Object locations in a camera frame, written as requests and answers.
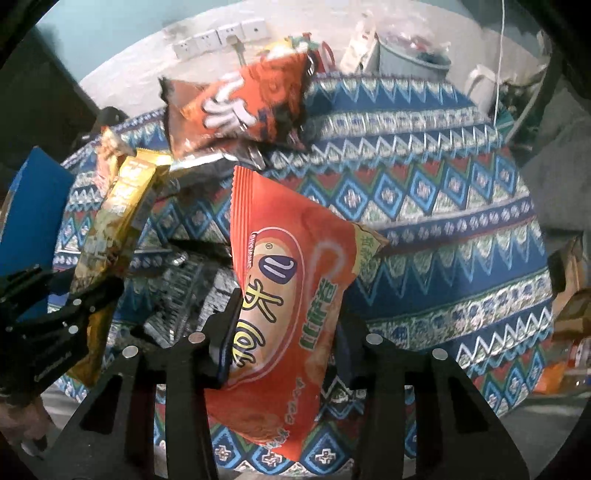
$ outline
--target human hand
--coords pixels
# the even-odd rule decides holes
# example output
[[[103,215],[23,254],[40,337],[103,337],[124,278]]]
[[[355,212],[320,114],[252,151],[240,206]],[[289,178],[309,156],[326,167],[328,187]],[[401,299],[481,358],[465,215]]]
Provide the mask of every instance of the human hand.
[[[13,407],[0,402],[0,432],[11,445],[24,440],[40,440],[52,424],[51,417],[37,397],[26,407]]]

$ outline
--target white wall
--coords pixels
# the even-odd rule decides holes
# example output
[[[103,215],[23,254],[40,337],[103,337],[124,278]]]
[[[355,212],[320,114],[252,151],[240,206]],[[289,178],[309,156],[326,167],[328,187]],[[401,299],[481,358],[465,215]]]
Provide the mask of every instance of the white wall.
[[[128,115],[138,115],[163,106],[160,76],[212,82],[238,68],[238,58],[230,48],[179,61],[171,46],[182,39],[179,35],[186,38],[223,23],[264,17],[273,39],[309,31],[313,40],[328,42],[340,59],[361,11],[383,11],[384,5],[417,11],[429,21],[440,41],[451,42],[453,65],[448,79],[458,87],[463,87],[477,63],[496,70],[500,35],[464,15],[433,5],[410,0],[248,0],[208,10],[139,40],[86,75],[80,85],[99,107],[115,106]],[[247,61],[254,60],[268,42],[247,44]],[[536,66],[532,53],[504,38],[503,76],[515,72],[522,77]]]

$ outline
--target trash can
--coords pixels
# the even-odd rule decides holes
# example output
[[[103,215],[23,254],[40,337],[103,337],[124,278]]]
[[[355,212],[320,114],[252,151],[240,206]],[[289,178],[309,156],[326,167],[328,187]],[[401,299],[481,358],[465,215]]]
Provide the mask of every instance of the trash can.
[[[379,72],[382,75],[409,75],[413,77],[439,82],[445,80],[452,65],[449,59],[446,64],[429,63],[406,55],[403,51],[379,42]]]

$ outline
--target patterned tablecloth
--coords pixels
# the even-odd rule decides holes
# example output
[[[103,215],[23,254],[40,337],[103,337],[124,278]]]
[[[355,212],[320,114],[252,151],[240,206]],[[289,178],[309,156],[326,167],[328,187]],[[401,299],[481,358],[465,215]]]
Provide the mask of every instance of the patterned tablecloth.
[[[265,175],[383,233],[397,253],[375,260],[344,302],[371,331],[413,350],[444,348],[503,415],[535,386],[551,332],[551,287],[540,228],[502,138],[448,83],[394,77],[319,76],[306,93],[309,153],[268,153]],[[115,128],[134,147],[167,150],[162,111]],[[75,265],[100,206],[90,144],[65,166],[77,172],[54,265]],[[156,205],[132,262],[162,264],[166,240],[229,241],[231,179]],[[128,280],[111,341],[145,320],[157,283]],[[63,299],[52,299],[59,305]],[[116,352],[110,350],[106,361]],[[82,399],[71,379],[59,386]],[[317,427],[299,462],[211,425],[218,465],[271,475],[321,475],[350,468],[365,392],[349,391],[329,365]],[[414,398],[407,390],[408,457],[416,453]],[[154,441],[165,445],[164,392]]]

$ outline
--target silver screw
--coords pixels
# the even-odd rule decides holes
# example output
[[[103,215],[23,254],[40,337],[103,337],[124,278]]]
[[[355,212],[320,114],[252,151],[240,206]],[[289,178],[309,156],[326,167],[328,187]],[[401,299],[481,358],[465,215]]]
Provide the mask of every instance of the silver screw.
[[[194,332],[189,335],[189,342],[192,344],[201,343],[205,340],[205,334],[203,332]]]
[[[384,341],[384,338],[377,333],[370,333],[365,337],[365,341],[370,345],[379,345]]]
[[[436,348],[432,355],[436,360],[447,360],[447,352],[443,348]]]
[[[125,358],[133,358],[139,353],[139,349],[135,345],[129,345],[123,349],[122,353]]]

